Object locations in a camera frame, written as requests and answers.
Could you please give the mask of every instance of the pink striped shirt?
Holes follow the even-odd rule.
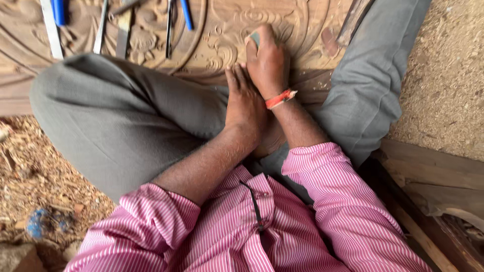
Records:
[[[431,271],[338,145],[294,148],[282,173],[307,189],[315,212],[243,166],[201,208],[145,184],[89,229],[66,271]],[[250,191],[239,181],[254,191],[263,235]]]

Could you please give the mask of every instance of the hand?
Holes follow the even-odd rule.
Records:
[[[247,70],[264,100],[268,100],[288,87],[289,57],[284,45],[277,44],[271,25],[261,25],[255,32],[260,36],[258,50],[251,37],[245,39]]]
[[[252,151],[261,141],[267,122],[267,108],[250,81],[247,67],[245,64],[242,66],[237,63],[233,69],[227,67],[225,70],[229,94],[224,130],[239,130]]]

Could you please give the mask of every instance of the shirt sleeve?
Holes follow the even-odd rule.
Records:
[[[431,271],[337,144],[291,149],[282,174],[307,189],[317,226],[352,271]]]
[[[176,249],[192,231],[200,207],[145,184],[121,197],[111,216],[88,230],[65,271],[164,271],[164,252]]]

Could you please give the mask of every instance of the man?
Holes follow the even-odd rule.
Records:
[[[246,39],[247,64],[227,68],[228,98],[105,56],[47,69],[30,94],[40,125],[93,184],[123,195],[66,270],[430,271],[330,142],[355,166],[378,148],[428,5],[376,0],[309,113],[295,99],[266,109],[288,64],[269,26],[259,48]],[[257,147],[270,155],[240,164]]]

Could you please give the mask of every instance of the carved wooden panel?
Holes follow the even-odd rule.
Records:
[[[323,74],[333,69],[344,53],[343,49],[326,50],[328,41],[323,42],[323,38],[328,39],[328,33],[338,36],[352,2],[190,0],[195,30],[188,31],[178,1],[174,9],[173,53],[167,60],[166,1],[147,0],[136,8],[129,61],[204,84],[223,84],[223,68],[245,61],[244,38],[259,24],[270,23],[291,53],[291,67],[295,70],[292,82],[307,91],[322,92],[329,90],[329,77]],[[120,6],[120,1],[109,4],[113,9]],[[60,28],[65,57],[92,51],[101,5],[102,0],[69,1],[69,24]],[[115,54],[116,36],[117,22],[107,22],[103,54]],[[18,96],[24,99],[26,81],[53,62],[39,0],[0,0],[0,93],[5,86],[9,92],[17,88],[22,94]],[[0,94],[0,101],[5,96]]]

